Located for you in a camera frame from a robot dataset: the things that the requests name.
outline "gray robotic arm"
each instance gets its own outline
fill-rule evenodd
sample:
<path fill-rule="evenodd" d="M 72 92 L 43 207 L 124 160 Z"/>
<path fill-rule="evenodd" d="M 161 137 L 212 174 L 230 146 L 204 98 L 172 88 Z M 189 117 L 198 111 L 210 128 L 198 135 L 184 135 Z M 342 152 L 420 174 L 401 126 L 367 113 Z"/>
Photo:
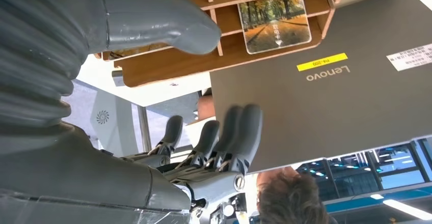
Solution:
<path fill-rule="evenodd" d="M 154 42 L 193 54 L 212 51 L 221 32 L 190 1 L 0 0 L 0 16 L 0 202 L 9 203 L 0 205 L 4 223 L 57 223 L 58 218 L 62 223 L 77 222 L 66 217 L 73 212 L 61 212 L 59 207 L 30 208 L 31 201 L 45 199 L 56 199 L 57 204 L 80 201 L 116 210 L 148 210 L 162 213 L 161 217 L 189 213 L 197 198 L 205 199 L 200 206 L 204 209 L 219 200 L 205 195 L 206 186 L 212 192 L 212 184 L 231 177 L 234 188 L 234 179 L 246 173 L 259 141 L 261 115 L 256 107 L 245 108 L 251 112 L 243 113 L 255 124 L 247 122 L 245 129 L 239 126 L 238 137 L 231 132 L 228 141 L 237 143 L 236 147 L 214 151 L 217 133 L 210 127 L 209 140 L 203 140 L 200 145 L 204 146 L 196 149 L 190 161 L 165 175 L 139 163 L 135 156 L 119 159 L 93 149 L 80 128 L 61 121 L 70 114 L 70 107 L 60 98 L 72 93 L 71 80 L 89 53 Z M 150 155 L 169 152 L 176 141 L 173 135 L 169 132 Z M 192 167 L 195 174 L 169 176 L 184 167 Z M 104 223 L 118 223 L 104 216 Z M 144 214 L 136 223 L 163 223 L 162 219 L 152 221 L 152 215 Z"/>

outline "logo emblem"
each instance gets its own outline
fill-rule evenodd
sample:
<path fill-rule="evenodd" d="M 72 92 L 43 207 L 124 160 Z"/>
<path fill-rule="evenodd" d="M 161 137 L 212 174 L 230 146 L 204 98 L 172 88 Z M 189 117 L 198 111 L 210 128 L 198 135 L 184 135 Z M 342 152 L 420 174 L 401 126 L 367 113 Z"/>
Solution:
<path fill-rule="evenodd" d="M 110 114 L 106 110 L 101 110 L 96 115 L 96 122 L 100 125 L 105 124 L 110 119 Z"/>

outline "wooden cubby organizer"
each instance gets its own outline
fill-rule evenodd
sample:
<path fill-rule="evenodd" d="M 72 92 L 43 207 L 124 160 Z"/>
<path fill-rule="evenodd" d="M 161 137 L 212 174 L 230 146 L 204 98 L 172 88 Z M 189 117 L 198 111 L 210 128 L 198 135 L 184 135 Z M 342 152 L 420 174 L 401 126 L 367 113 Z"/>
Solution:
<path fill-rule="evenodd" d="M 243 39 L 238 3 L 252 0 L 192 0 L 206 10 L 222 31 L 218 48 L 207 55 L 192 55 L 175 48 L 115 61 L 123 69 L 124 83 L 136 87 L 199 72 L 224 69 L 316 47 L 326 36 L 339 0 L 304 0 L 312 40 L 309 43 L 273 51 L 248 54 Z"/>

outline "ceiling light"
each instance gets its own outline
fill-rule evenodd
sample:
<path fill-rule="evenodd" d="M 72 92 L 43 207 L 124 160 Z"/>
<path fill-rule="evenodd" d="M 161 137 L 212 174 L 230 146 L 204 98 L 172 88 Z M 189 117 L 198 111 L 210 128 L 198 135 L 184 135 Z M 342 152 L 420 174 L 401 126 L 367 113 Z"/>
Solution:
<path fill-rule="evenodd" d="M 384 198 L 381 194 L 372 194 L 370 197 L 375 200 L 382 200 Z"/>
<path fill-rule="evenodd" d="M 183 155 L 189 155 L 191 152 L 192 152 L 192 150 L 185 150 L 185 151 L 173 153 L 173 154 L 171 154 L 171 157 L 178 157 L 178 156 L 183 156 Z"/>
<path fill-rule="evenodd" d="M 376 151 L 373 151 L 373 155 L 375 156 L 376 162 L 379 163 L 380 162 L 380 158 L 378 158 L 378 155 L 376 154 Z"/>
<path fill-rule="evenodd" d="M 386 159 L 386 160 L 384 160 L 384 162 L 396 161 L 396 160 L 408 159 L 408 158 L 411 158 L 411 156 L 402 156 L 402 157 L 397 157 L 397 158 L 394 158 L 394 159 Z"/>
<path fill-rule="evenodd" d="M 432 214 L 427 213 L 426 211 L 419 210 L 419 209 L 414 208 L 412 206 L 403 204 L 403 203 L 401 203 L 399 201 L 396 201 L 396 200 L 384 200 L 383 203 L 385 205 L 393 207 L 393 208 L 395 208 L 397 210 L 400 210 L 402 212 L 405 212 L 407 214 L 415 216 L 415 217 L 417 217 L 419 219 L 422 219 L 422 220 L 432 220 Z"/>

